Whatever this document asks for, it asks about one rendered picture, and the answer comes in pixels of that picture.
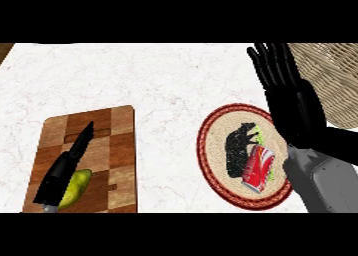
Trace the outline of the wicker basket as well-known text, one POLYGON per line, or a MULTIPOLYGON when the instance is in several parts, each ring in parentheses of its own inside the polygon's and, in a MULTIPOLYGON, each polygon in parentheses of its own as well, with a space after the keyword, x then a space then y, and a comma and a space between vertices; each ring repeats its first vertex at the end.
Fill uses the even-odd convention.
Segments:
POLYGON ((358 43, 290 43, 300 76, 311 82, 327 121, 358 128, 358 43))

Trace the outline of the round placemat with bear print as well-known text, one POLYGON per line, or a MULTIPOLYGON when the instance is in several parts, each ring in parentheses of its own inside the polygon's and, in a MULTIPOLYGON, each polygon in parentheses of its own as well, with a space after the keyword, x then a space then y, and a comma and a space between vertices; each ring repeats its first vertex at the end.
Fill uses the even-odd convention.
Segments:
POLYGON ((237 103, 219 107, 210 113, 199 131, 197 157, 207 183, 233 205, 259 211, 286 201, 293 191, 283 169, 289 157, 287 143, 265 110, 237 103), (256 144, 274 152, 262 192, 243 184, 246 162, 256 144))

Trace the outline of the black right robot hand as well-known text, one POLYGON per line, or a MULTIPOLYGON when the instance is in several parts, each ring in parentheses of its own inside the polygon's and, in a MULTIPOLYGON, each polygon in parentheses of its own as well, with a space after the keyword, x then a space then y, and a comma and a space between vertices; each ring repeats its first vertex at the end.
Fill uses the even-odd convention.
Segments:
POLYGON ((358 166, 358 132, 327 126, 321 101, 311 82, 300 77, 289 44, 256 43, 247 54, 274 125, 287 143, 358 166))

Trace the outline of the yellow-green pear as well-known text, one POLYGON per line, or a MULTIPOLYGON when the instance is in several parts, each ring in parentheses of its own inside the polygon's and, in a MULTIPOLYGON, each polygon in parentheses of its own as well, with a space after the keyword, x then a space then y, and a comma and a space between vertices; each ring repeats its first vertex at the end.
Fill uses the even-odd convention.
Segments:
POLYGON ((64 193, 63 200, 60 202, 58 209, 70 207, 80 199, 85 190, 88 188, 92 177, 92 170, 83 169, 77 170, 72 176, 67 190, 64 193))

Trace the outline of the checkered wooden cutting board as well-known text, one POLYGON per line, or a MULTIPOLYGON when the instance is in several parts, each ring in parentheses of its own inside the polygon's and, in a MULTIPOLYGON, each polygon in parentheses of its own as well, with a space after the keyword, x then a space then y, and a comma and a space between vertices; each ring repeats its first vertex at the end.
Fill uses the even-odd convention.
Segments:
POLYGON ((44 176, 89 122, 94 122, 94 139, 77 169, 92 170, 91 182, 80 200, 61 213, 138 212, 135 109, 126 105, 51 117, 44 122, 24 213, 44 211, 33 203, 44 176))

